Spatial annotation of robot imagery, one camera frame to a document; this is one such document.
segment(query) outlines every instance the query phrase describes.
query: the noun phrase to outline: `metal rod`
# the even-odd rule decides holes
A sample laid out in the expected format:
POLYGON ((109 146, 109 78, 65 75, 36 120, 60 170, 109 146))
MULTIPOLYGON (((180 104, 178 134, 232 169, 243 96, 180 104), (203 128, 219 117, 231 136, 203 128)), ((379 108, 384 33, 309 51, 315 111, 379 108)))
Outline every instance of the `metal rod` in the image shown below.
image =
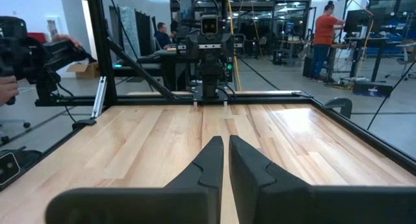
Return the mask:
POLYGON ((114 72, 112 70, 110 49, 105 43, 107 40, 107 27, 105 24, 103 1, 88 0, 88 7, 90 9, 92 30, 94 32, 94 41, 96 43, 99 72, 101 76, 107 77, 105 100, 106 103, 111 106, 117 102, 117 91, 114 81, 114 72))
POLYGON ((112 52, 114 52, 117 56, 119 56, 126 63, 126 65, 128 65, 131 69, 137 72, 152 87, 154 87, 161 95, 169 99, 175 98, 170 90, 166 89, 164 86, 159 84, 159 82, 157 82, 140 64, 132 60, 130 56, 124 53, 124 51, 122 51, 118 47, 118 45, 112 42, 110 38, 106 38, 105 41, 107 42, 106 44, 110 47, 112 52))

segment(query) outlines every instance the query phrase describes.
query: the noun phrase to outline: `black bracket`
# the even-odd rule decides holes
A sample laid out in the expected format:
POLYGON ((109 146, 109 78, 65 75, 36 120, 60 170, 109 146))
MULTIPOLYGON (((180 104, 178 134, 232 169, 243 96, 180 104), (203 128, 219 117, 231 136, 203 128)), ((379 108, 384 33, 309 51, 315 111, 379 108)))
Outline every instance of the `black bracket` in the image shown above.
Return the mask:
POLYGON ((82 129, 85 126, 93 126, 97 122, 94 119, 82 119, 76 123, 72 123, 72 130, 82 129))
POLYGON ((344 97, 336 97, 332 100, 329 100, 325 105, 322 107, 327 109, 333 109, 335 107, 341 107, 341 114, 344 117, 351 118, 351 112, 352 112, 352 101, 348 98, 344 97))

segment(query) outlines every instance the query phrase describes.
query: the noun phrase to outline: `black metal frame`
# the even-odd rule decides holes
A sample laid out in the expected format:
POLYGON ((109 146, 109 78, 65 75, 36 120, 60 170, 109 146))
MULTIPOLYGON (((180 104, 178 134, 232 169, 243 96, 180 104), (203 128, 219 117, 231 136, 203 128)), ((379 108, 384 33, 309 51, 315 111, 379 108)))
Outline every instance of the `black metal frame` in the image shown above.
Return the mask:
MULTIPOLYGON (((94 38, 96 41, 97 56, 100 61, 99 68, 102 76, 107 76, 107 92, 105 94, 105 108, 103 111, 114 105, 193 105, 195 100, 195 94, 177 95, 169 92, 166 88, 162 87, 156 80, 154 80, 144 69, 136 62, 132 61, 117 45, 111 42, 107 37, 107 30, 105 28, 105 20, 103 13, 102 0, 88 0, 91 10, 91 20, 94 31, 94 38), (118 56, 126 61, 140 76, 144 77, 161 95, 119 95, 116 93, 116 85, 114 81, 114 72, 111 66, 110 49, 113 50, 118 56)), ((223 105, 224 101, 227 101, 229 105, 250 105, 250 104, 310 104, 317 110, 328 116, 333 121, 337 122, 348 131, 352 132, 358 138, 375 148, 377 151, 384 154, 387 158, 396 162, 399 166, 403 167, 413 175, 416 175, 416 159, 412 158, 405 152, 397 149, 393 145, 385 142, 373 133, 366 131, 362 127, 356 125, 348 118, 342 116, 335 110, 328 108, 321 102, 314 99, 313 96, 307 93, 301 92, 278 92, 278 93, 254 93, 244 94, 238 93, 235 96, 231 95, 226 99, 217 99, 210 101, 198 101, 199 105, 223 105)), ((77 106, 77 105, 93 105, 94 97, 75 97, 71 101, 62 101, 59 103, 40 103, 37 106, 77 106)), ((76 135, 80 129, 75 129, 67 136, 63 137, 59 142, 54 144, 48 149, 38 161, 30 165, 28 168, 24 168, 22 173, 15 177, 14 180, 22 176, 26 171, 32 168, 34 165, 43 160, 47 155, 51 154, 55 149, 59 148, 62 144, 68 141, 72 136, 76 135)))

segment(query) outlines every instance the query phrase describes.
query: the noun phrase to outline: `wooden table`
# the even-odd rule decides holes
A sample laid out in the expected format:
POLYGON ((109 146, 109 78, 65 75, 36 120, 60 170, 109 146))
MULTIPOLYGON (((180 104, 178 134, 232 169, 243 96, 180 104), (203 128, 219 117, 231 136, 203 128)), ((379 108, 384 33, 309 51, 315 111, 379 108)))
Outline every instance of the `wooden table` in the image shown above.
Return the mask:
POLYGON ((311 105, 114 106, 0 193, 0 223, 43 223, 48 202, 71 188, 163 187, 213 136, 224 141, 222 223, 238 223, 231 134, 310 184, 416 186, 311 105))

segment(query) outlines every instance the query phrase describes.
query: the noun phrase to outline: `person's hand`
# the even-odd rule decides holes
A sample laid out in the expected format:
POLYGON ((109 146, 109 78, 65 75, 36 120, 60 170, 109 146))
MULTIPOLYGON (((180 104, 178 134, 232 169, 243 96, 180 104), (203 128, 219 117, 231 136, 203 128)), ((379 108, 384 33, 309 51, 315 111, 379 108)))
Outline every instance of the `person's hand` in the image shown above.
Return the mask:
POLYGON ((18 94, 18 82, 15 76, 0 77, 0 105, 7 103, 18 94))
POLYGON ((55 37, 53 37, 54 42, 58 42, 60 40, 69 40, 74 44, 74 46, 76 46, 76 48, 79 48, 79 47, 83 46, 83 45, 81 45, 81 43, 79 43, 75 38, 73 38, 70 35, 58 34, 55 37))

